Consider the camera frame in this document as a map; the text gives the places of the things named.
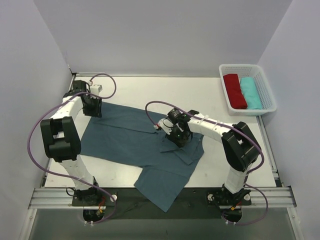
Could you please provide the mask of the blue-grey t shirt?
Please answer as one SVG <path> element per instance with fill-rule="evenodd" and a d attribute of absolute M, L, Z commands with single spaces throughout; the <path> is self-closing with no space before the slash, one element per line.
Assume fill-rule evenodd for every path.
<path fill-rule="evenodd" d="M 179 148 L 152 126 L 142 109 L 104 102 L 101 112 L 82 135 L 81 154 L 140 167 L 134 186 L 167 212 L 204 154 L 203 135 L 193 134 Z"/>

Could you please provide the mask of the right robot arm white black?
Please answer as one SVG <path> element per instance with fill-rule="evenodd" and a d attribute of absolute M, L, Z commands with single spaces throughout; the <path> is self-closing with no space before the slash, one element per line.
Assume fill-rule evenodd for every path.
<path fill-rule="evenodd" d="M 157 125 L 164 130 L 165 137 L 179 148 L 184 147 L 193 134 L 221 143 L 229 164 L 229 172 L 221 188 L 221 198 L 227 204 L 249 200 L 250 190 L 245 188 L 245 184 L 261 148 L 246 123 L 219 122 L 196 110 L 182 113 L 173 108 Z"/>

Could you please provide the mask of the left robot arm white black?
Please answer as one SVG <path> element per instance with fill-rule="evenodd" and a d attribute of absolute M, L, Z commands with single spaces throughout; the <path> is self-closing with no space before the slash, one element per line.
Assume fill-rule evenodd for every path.
<path fill-rule="evenodd" d="M 65 104 L 49 119 L 40 122 L 44 150 L 47 157 L 59 163 L 69 176 L 75 177 L 73 198 L 85 205 L 100 203 L 102 193 L 93 186 L 98 183 L 81 159 L 81 139 L 74 120 L 80 111 L 85 116 L 102 117 L 102 99 L 98 95 L 102 87 L 83 80 L 76 80 L 62 98 Z"/>

